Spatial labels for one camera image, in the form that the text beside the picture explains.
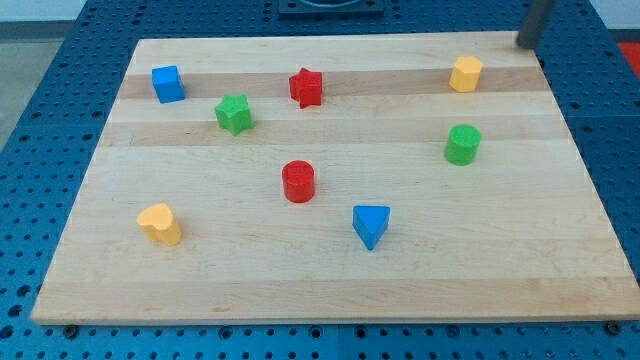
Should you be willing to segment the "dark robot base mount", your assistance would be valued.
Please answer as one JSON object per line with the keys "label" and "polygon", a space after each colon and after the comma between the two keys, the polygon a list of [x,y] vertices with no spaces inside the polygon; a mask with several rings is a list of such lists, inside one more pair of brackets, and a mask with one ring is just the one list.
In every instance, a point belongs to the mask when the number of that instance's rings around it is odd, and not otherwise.
{"label": "dark robot base mount", "polygon": [[381,15],[385,10],[384,0],[277,0],[276,4],[281,17]]}

